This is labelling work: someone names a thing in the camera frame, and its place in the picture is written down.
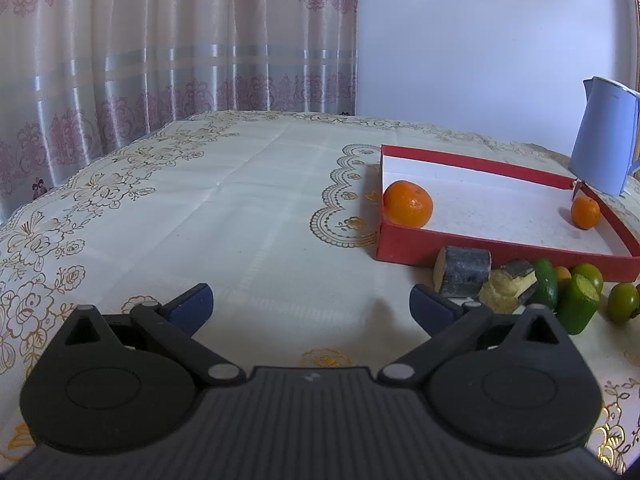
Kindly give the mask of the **green round tomato fruit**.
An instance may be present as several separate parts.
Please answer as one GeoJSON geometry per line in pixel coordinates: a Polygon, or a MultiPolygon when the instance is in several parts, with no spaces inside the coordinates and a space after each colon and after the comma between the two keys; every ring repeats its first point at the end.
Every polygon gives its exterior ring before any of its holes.
{"type": "Polygon", "coordinates": [[[622,325],[639,314],[639,292],[632,283],[615,285],[608,294],[606,304],[608,319],[617,325],[622,325]]]}

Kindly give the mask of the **dark sugarcane piece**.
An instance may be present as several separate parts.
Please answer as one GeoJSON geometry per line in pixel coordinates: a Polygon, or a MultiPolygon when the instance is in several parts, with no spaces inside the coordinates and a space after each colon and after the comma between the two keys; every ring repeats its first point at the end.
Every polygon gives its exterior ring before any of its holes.
{"type": "Polygon", "coordinates": [[[487,249],[443,247],[435,260],[435,292],[450,298],[475,297],[488,281],[491,253],[487,249]]]}

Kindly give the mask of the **peeled sugarcane piece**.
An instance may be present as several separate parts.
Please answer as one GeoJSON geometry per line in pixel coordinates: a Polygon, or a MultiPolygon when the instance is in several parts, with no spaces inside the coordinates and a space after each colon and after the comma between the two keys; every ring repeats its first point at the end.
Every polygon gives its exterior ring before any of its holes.
{"type": "Polygon", "coordinates": [[[477,298],[496,313],[511,314],[536,292],[534,266],[526,260],[512,260],[489,273],[477,298]]]}

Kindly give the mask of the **red cardboard box tray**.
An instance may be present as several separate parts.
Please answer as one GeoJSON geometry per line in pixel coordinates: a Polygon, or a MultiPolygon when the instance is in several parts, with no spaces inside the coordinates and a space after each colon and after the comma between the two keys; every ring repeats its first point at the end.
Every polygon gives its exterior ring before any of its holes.
{"type": "Polygon", "coordinates": [[[378,214],[378,260],[432,266],[444,246],[487,249],[501,266],[513,259],[547,258],[572,268],[591,263],[609,282],[639,275],[639,237],[606,198],[572,177],[505,162],[446,152],[384,145],[381,186],[406,180],[431,195],[434,210],[422,229],[389,222],[378,214]],[[577,196],[601,209],[588,231],[570,218],[577,196]]]}

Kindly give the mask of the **green yellow fruit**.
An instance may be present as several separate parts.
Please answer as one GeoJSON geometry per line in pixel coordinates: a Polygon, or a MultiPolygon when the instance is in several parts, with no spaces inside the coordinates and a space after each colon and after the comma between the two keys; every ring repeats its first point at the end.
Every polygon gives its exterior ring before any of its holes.
{"type": "Polygon", "coordinates": [[[581,275],[586,278],[598,294],[602,292],[604,279],[601,271],[591,263],[579,263],[572,270],[573,275],[581,275]]]}

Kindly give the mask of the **pink patterned curtain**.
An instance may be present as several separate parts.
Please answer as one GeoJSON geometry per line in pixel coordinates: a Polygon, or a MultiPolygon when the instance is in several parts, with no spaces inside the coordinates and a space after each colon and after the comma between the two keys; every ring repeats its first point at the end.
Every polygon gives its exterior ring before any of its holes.
{"type": "Polygon", "coordinates": [[[1,0],[1,213],[206,110],[350,115],[358,0],[1,0]]]}

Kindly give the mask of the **cream floral tablecloth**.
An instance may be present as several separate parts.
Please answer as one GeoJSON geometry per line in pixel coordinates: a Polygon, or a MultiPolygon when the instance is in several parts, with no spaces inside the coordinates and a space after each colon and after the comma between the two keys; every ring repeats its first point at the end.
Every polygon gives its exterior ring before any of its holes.
{"type": "Polygon", "coordinates": [[[1,466],[34,446],[18,390],[76,304],[127,311],[205,282],[198,339],[245,366],[379,367],[422,341],[411,285],[376,261],[384,144],[564,174],[568,160],[390,120],[205,113],[121,148],[17,211],[1,231],[1,466]]]}

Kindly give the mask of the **small yellow kumquat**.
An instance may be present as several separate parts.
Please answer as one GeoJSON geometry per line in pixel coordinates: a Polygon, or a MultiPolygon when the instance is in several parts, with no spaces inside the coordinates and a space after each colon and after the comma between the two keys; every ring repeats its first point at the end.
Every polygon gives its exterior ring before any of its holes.
{"type": "Polygon", "coordinates": [[[567,288],[568,284],[570,284],[570,281],[572,280],[572,274],[566,266],[555,266],[553,268],[553,272],[556,281],[556,287],[558,288],[558,294],[561,295],[562,292],[564,292],[564,290],[567,288]]]}

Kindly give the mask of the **large orange tangerine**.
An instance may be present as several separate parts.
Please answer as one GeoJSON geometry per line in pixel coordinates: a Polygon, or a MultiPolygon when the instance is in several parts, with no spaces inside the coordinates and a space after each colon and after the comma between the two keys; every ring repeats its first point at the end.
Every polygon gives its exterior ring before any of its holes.
{"type": "Polygon", "coordinates": [[[383,194],[384,211],[389,222],[411,229],[422,229],[431,220],[434,203],[424,188],[399,180],[383,194]]]}

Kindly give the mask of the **green avocado-like fruit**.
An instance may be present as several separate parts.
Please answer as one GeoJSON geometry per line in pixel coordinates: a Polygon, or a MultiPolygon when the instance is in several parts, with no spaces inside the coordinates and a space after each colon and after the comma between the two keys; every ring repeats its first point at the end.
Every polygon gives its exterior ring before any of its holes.
{"type": "Polygon", "coordinates": [[[548,259],[538,259],[533,264],[537,287],[529,298],[531,304],[543,304],[554,311],[558,305],[559,289],[552,263],[548,259]]]}

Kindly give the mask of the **small orange tangerine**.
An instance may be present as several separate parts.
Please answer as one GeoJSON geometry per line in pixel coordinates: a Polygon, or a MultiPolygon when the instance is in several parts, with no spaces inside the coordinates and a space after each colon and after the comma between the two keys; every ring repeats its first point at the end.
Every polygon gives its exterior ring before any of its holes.
{"type": "Polygon", "coordinates": [[[588,231],[601,220],[601,209],[596,200],[589,196],[577,196],[570,207],[570,218],[579,229],[588,231]]]}

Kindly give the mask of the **blue electric kettle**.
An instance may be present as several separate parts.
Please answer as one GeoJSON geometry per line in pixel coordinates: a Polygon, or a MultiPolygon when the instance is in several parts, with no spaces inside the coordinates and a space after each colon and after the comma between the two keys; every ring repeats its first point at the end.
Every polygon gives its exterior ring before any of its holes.
{"type": "Polygon", "coordinates": [[[599,76],[584,80],[586,108],[570,156],[570,171],[601,193],[619,196],[639,169],[639,93],[599,76]]]}

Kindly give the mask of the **green cucumber piece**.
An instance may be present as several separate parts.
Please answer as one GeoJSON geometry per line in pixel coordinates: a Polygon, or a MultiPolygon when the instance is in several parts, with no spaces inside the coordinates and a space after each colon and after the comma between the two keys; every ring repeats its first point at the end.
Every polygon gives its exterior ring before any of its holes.
{"type": "Polygon", "coordinates": [[[580,334],[600,308],[600,294],[582,274],[576,274],[564,290],[556,318],[569,335],[580,334]]]}

